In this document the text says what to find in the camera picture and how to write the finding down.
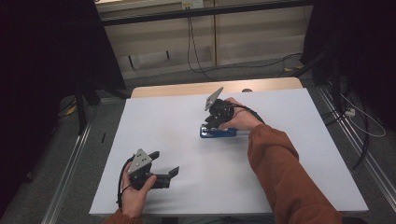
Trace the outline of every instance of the gray carpet floor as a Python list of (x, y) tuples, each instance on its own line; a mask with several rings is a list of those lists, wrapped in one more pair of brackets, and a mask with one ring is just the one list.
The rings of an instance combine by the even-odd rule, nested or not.
[[(292, 67), (298, 65), (298, 58), (299, 56), (293, 56), (287, 59), (285, 66)], [(195, 73), (189, 70), (155, 77), (128, 79), (126, 80), (127, 92), (130, 94), (134, 88), (139, 86), (290, 76), (290, 73), (282, 72), (283, 63), (263, 66), (264, 64), (274, 63), (276, 61), (235, 64), (232, 68), (222, 68), (207, 72), (207, 77), (202, 73)], [(319, 114), (325, 115), (330, 112), (331, 110), (324, 103), (318, 90), (318, 88), (326, 87), (314, 86), (309, 74), (302, 76), (301, 81), (311, 94)], [(104, 99), (112, 97), (106, 92), (99, 93)], [(359, 104), (359, 97), (354, 95), (354, 99)], [(86, 145), (81, 152), (78, 166), (72, 177), (70, 188), (64, 198), (56, 223), (102, 223), (104, 221), (102, 218), (92, 217), (88, 213), (101, 174), (105, 168), (106, 158), (111, 149), (124, 107), (123, 101), (112, 100), (109, 102), (102, 103), (94, 108), (96, 113), (93, 118), (92, 128)], [(368, 106), (368, 111), (371, 115), (375, 114), (374, 110), (370, 110), (370, 106)], [(332, 119), (334, 117), (327, 117), (324, 122), (326, 123)], [(356, 122), (361, 124), (361, 120), (358, 118), (356, 118)], [(373, 123), (371, 123), (370, 127), (372, 127), (370, 132), (380, 132)], [(328, 130), (346, 164), (352, 166), (359, 155), (351, 146), (340, 125), (337, 122), (330, 124)], [(369, 150), (389, 180), (392, 183), (396, 183), (394, 166), (394, 162), (396, 161), (396, 134), (391, 130), (387, 129), (387, 131), (387, 135), (383, 138), (370, 138)], [(8, 206), (0, 224), (40, 223), (43, 220), (50, 200), (64, 172), (64, 168), (72, 154), (77, 138), (77, 113), (59, 119), (56, 132), (51, 137), (45, 153), (33, 171), (33, 181), (21, 185), (18, 194)], [(364, 164), (355, 170), (353, 178), (370, 210), (364, 213), (349, 215), (362, 217), (371, 224), (396, 223), (395, 211), (389, 205), (387, 198), (375, 183)], [(161, 223), (161, 219), (158, 217), (146, 217), (146, 221), (147, 223)]]

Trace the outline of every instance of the person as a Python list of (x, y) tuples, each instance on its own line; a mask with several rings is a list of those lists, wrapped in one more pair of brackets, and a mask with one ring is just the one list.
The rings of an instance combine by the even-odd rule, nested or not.
[[(234, 98), (226, 101), (241, 105)], [(250, 131), (247, 158), (273, 209), (277, 224), (342, 223), (341, 214), (334, 209), (299, 163), (299, 155), (285, 133), (258, 121), (240, 107), (235, 108), (230, 121), (219, 126), (220, 129), (230, 127)], [(149, 178), (141, 190), (125, 190), (122, 209), (106, 223), (141, 223), (140, 215), (146, 195), (155, 178)], [(122, 185), (128, 186), (126, 172), (122, 180)]]

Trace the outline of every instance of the white tabletop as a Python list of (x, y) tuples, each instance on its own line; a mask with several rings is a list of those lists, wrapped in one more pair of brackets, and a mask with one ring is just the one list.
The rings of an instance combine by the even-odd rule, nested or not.
[[(90, 214), (117, 210), (120, 169), (139, 148), (160, 151), (154, 174), (179, 166), (169, 189), (148, 193), (144, 214), (162, 217), (272, 213), (248, 164), (248, 137), (203, 139), (208, 95), (133, 98), (126, 102)], [(352, 179), (306, 89), (222, 93), (248, 105), (274, 128), (286, 132), (300, 162), (339, 211), (365, 211)]]

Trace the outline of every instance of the rust-colored long sleeve shirt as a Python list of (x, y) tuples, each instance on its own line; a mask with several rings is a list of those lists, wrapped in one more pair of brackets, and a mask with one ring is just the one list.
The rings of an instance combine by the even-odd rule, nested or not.
[[(277, 224), (341, 223), (337, 212), (298, 162), (287, 135), (266, 124), (250, 133), (247, 157), (267, 196)], [(107, 222), (141, 223), (118, 210)]]

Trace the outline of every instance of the light wood surface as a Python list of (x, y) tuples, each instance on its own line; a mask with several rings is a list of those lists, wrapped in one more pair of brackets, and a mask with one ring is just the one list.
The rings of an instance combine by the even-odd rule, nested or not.
[(296, 77), (204, 82), (167, 86), (138, 87), (134, 89), (131, 97), (137, 98), (206, 94), (212, 93), (220, 87), (224, 87), (222, 92), (241, 92), (243, 89), (251, 89), (252, 91), (301, 89), (303, 85)]

